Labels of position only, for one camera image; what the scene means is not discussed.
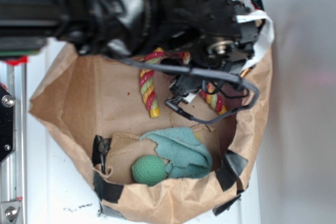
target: green ball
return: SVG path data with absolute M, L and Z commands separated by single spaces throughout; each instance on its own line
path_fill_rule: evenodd
M 166 177 L 166 169 L 162 159 L 156 156 L 140 157 L 132 166 L 135 182 L 154 186 Z

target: brown paper bag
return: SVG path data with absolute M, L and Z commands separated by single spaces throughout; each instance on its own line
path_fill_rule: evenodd
M 73 46 L 66 45 L 31 98 L 30 113 L 72 159 L 101 199 L 105 214 L 148 223 L 183 223 L 211 209 L 221 213 L 226 203 L 247 189 L 267 122 L 271 75 L 268 52 L 247 77 L 260 89 L 257 104 L 206 126 L 164 105 L 170 82 L 156 72 L 161 116 L 154 120 L 142 102 L 139 69 L 100 56 L 78 57 Z M 234 106 L 231 100 L 224 103 L 229 109 Z M 185 109 L 203 119 L 216 115 L 200 96 Z M 138 156 L 155 153 L 153 142 L 140 143 L 138 137 L 177 126 L 198 132 L 214 159 L 213 171 L 202 179 L 166 179 L 153 187 L 133 183 L 130 164 Z M 103 174 L 96 154 L 106 139 L 111 139 L 107 142 L 111 150 Z M 125 173 L 118 163 L 124 163 Z

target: bolt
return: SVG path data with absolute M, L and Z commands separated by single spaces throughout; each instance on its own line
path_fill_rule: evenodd
M 215 48 L 215 51 L 218 55 L 223 55 L 225 54 L 225 49 L 226 49 L 225 45 L 220 45 Z
M 14 106 L 15 99 L 11 95 L 5 95 L 4 97 L 2 97 L 1 103 L 6 108 L 10 108 Z
M 12 222 L 17 216 L 17 210 L 14 207 L 8 207 L 5 211 L 6 218 Z
M 6 144 L 4 148 L 5 148 L 5 151 L 8 151 L 8 152 L 12 149 L 12 147 L 9 144 Z

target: metal bracket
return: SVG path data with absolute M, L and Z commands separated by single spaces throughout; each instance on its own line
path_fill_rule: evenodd
M 15 99 L 0 86 L 0 164 L 15 148 L 14 104 Z
M 21 201 L 10 201 L 0 203 L 1 224 L 23 223 L 23 212 Z

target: teal towel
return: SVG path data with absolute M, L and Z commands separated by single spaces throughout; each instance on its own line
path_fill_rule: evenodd
M 147 132 L 140 140 L 148 138 L 158 144 L 156 153 L 168 159 L 168 178 L 202 178 L 212 168 L 212 157 L 194 132 L 187 127 L 175 127 Z

